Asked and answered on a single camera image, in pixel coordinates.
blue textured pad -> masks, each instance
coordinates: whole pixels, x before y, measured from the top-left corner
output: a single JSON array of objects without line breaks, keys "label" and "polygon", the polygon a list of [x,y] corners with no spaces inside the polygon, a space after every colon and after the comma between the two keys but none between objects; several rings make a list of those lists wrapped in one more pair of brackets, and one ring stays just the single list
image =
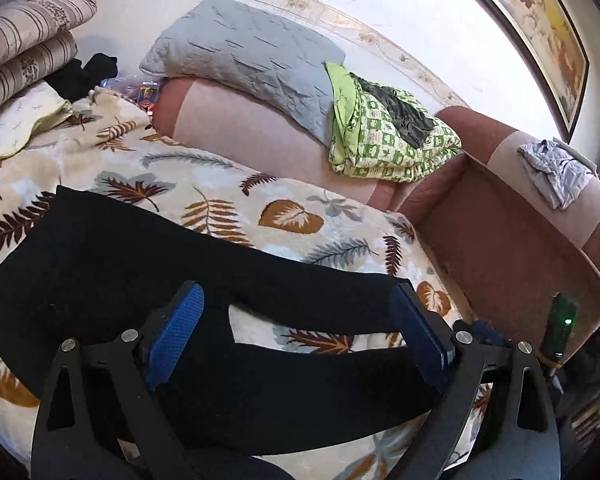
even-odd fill
[{"label": "blue textured pad", "polygon": [[144,383],[150,391],[155,391],[158,384],[167,382],[173,374],[182,351],[202,316],[204,306],[205,294],[202,287],[195,284],[173,310],[149,350],[149,364]]}]

floral wallpaper border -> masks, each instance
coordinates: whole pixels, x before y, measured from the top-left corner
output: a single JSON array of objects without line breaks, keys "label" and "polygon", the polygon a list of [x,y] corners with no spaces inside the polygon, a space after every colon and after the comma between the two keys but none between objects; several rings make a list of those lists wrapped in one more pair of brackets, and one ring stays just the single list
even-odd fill
[{"label": "floral wallpaper border", "polygon": [[468,105],[438,76],[378,31],[317,0],[253,0],[274,7],[276,14],[308,22],[384,59],[445,106]]}]

framed painting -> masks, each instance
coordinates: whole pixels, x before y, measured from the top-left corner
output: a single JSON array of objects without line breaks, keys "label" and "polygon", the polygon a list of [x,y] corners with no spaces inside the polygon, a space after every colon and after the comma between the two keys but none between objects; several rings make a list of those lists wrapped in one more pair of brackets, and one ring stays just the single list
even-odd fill
[{"label": "framed painting", "polygon": [[571,140],[589,59],[561,0],[483,0],[534,71],[562,136]]}]

black pants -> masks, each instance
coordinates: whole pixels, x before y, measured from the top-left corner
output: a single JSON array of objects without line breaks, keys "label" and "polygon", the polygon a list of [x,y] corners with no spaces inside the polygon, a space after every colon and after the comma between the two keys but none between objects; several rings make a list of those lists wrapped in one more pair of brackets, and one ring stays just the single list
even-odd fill
[{"label": "black pants", "polygon": [[302,330],[395,332],[388,297],[396,278],[293,262],[63,187],[0,265],[0,355],[40,396],[64,339],[107,342],[139,327],[185,280],[202,285],[205,311],[156,396],[187,447],[277,454],[330,446],[439,399],[406,348],[320,355],[234,342],[230,303]]}]

gray cloth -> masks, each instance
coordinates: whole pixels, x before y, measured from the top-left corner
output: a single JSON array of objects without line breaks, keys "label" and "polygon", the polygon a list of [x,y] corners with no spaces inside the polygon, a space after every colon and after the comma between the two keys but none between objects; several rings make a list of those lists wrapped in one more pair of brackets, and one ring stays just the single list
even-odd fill
[{"label": "gray cloth", "polygon": [[552,140],[524,144],[518,153],[551,209],[566,209],[594,176],[589,168]]},{"label": "gray cloth", "polygon": [[323,62],[344,57],[333,41],[286,18],[204,0],[160,35],[140,70],[216,80],[270,103],[330,146],[333,88]]},{"label": "gray cloth", "polygon": [[436,126],[433,119],[429,119],[421,111],[400,99],[393,88],[370,83],[353,72],[349,72],[349,75],[360,83],[360,88],[382,103],[402,140],[408,142],[414,150],[421,148]]}]

